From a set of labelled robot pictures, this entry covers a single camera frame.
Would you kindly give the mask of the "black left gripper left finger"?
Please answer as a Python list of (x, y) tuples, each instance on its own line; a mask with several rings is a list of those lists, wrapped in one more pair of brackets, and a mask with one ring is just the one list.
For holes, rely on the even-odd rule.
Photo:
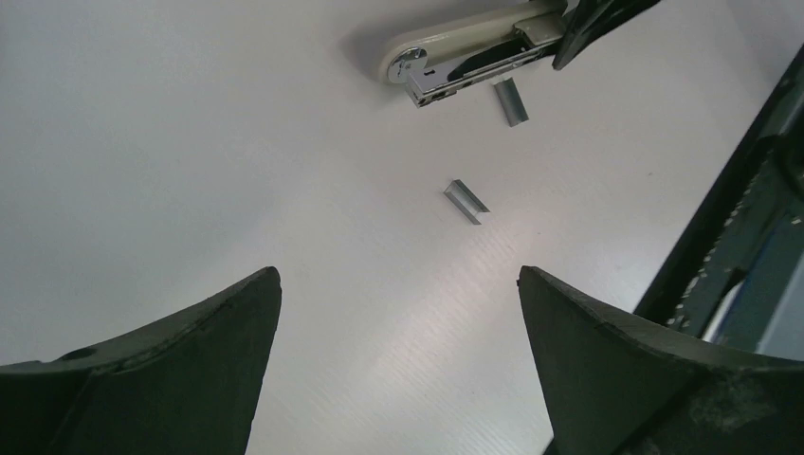
[(282, 308), (262, 268), (197, 304), (1, 369), (5, 454), (243, 454)]

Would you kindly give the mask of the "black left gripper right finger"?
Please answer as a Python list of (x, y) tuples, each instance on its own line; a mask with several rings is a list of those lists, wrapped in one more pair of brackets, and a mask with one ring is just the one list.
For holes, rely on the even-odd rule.
[(672, 331), (534, 266), (521, 310), (550, 454), (799, 454), (803, 365)]

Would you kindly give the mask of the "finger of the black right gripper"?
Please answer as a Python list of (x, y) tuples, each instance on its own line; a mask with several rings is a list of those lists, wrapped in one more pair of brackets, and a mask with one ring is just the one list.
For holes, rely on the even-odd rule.
[(565, 17), (552, 67), (559, 71), (594, 41), (621, 27), (659, 0), (581, 0)]

